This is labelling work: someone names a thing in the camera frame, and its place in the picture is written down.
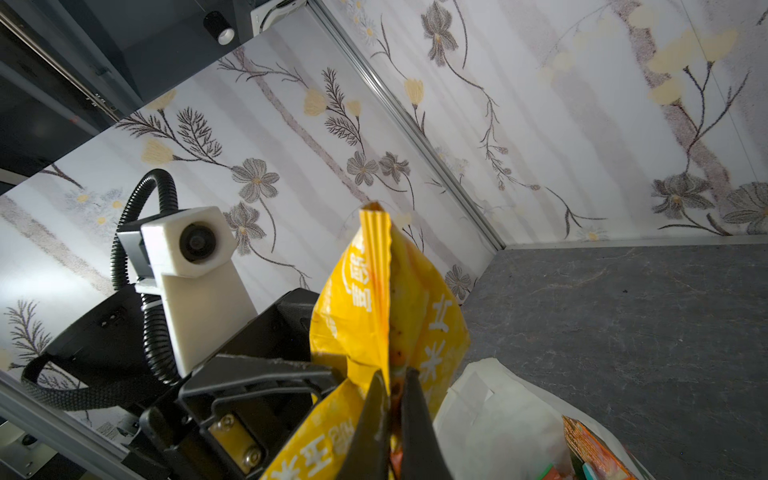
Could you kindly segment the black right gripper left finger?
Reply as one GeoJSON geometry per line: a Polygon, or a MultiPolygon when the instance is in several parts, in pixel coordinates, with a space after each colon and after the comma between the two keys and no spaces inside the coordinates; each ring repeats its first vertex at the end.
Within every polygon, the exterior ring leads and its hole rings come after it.
{"type": "Polygon", "coordinates": [[[390,437],[390,398],[382,371],[378,370],[372,376],[352,442],[336,479],[387,479],[390,437]]]}

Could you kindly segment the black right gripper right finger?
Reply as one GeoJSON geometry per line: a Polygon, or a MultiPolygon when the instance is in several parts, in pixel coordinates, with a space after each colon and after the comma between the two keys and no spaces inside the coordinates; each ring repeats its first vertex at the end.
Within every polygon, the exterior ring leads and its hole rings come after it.
{"type": "Polygon", "coordinates": [[[402,450],[401,478],[451,480],[429,414],[419,372],[409,367],[401,399],[402,450]]]}

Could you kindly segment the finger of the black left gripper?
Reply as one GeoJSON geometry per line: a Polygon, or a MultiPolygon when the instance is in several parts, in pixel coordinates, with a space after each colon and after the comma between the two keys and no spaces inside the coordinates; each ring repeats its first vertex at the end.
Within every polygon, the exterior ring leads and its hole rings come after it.
{"type": "Polygon", "coordinates": [[[179,390],[179,401],[194,419],[209,420],[236,402],[294,394],[322,399],[338,386],[339,372],[332,367],[220,354],[192,374],[179,390]]]}

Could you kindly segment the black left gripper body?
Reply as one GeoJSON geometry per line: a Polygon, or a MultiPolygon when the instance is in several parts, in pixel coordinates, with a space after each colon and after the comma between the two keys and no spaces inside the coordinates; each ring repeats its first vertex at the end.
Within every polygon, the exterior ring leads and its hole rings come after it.
{"type": "Polygon", "coordinates": [[[251,320],[140,417],[170,479],[258,479],[336,388],[311,361],[317,293],[294,289],[251,320]]]}

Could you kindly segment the white printed paper bag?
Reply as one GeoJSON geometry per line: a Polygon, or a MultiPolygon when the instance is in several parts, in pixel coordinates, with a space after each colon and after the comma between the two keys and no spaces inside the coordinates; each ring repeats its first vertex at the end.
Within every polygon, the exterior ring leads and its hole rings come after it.
{"type": "Polygon", "coordinates": [[[433,425],[455,479],[538,479],[551,466],[568,478],[582,469],[572,465],[566,418],[580,422],[635,478],[653,477],[604,425],[495,358],[466,366],[433,425]]]}

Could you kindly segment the yellow snack packet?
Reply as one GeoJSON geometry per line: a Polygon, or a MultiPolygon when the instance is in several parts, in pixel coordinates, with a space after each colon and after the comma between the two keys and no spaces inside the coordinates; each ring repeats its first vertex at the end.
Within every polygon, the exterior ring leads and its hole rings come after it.
{"type": "Polygon", "coordinates": [[[460,303],[437,268],[378,203],[326,281],[309,328],[313,363],[339,368],[341,384],[319,400],[264,473],[268,479],[336,479],[374,373],[390,398],[387,479],[401,478],[401,399],[409,367],[432,420],[470,344],[460,303]]]}

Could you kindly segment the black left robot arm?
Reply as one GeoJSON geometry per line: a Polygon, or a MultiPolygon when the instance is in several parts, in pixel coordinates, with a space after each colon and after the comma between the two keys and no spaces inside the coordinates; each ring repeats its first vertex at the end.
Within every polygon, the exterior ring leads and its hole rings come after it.
{"type": "Polygon", "coordinates": [[[137,418],[125,465],[147,479],[256,479],[341,374],[310,360],[317,294],[294,289],[173,385],[151,372],[138,293],[126,287],[24,368],[26,391],[63,411],[137,418]]]}

